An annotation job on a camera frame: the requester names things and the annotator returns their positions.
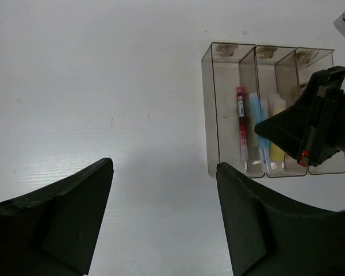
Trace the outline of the pink blue pen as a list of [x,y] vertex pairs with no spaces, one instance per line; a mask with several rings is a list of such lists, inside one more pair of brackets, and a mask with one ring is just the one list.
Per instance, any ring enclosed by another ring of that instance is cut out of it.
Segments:
[[239,119],[239,132],[240,132],[240,151],[241,160],[244,163],[244,170],[248,170],[248,143],[247,143],[247,127],[244,112],[244,95],[241,87],[236,88],[237,99],[237,112]]

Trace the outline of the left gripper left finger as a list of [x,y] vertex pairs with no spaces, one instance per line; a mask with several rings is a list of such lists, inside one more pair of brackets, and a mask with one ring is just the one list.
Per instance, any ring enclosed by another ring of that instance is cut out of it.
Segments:
[[0,275],[87,275],[113,179],[103,158],[0,202]]

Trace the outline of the yellow highlighter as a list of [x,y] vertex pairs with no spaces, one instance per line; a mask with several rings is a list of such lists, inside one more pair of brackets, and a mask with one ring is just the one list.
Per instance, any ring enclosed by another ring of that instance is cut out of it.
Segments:
[[[284,111],[286,108],[286,101],[283,98],[281,98],[279,94],[271,95],[269,97],[269,104],[270,104],[271,117]],[[281,170],[282,163],[285,157],[285,153],[277,145],[277,142],[279,142],[278,134],[279,134],[278,129],[276,129],[275,133],[272,134],[272,137],[276,137],[275,141],[271,140],[271,144],[270,144],[270,160],[271,160],[272,170]]]

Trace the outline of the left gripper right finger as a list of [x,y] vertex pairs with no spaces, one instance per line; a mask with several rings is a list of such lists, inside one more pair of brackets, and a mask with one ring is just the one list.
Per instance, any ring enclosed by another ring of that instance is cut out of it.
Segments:
[[345,210],[293,200],[228,163],[216,181],[234,275],[345,275]]

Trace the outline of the light blue highlighter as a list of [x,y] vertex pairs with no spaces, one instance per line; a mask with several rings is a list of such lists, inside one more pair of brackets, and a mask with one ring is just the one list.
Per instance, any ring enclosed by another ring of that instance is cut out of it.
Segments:
[[[255,125],[257,125],[260,122],[262,122],[262,111],[260,108],[259,98],[256,93],[250,94],[250,104],[251,104],[252,113],[255,119]],[[267,139],[259,135],[258,135],[258,139],[259,139],[260,148],[269,148],[269,141]]]

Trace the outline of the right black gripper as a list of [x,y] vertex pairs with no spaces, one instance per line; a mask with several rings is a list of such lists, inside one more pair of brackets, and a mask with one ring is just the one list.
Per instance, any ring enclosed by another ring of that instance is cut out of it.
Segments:
[[345,153],[345,67],[314,73],[296,102],[255,126],[265,139],[278,129],[277,145],[302,166],[317,167]]

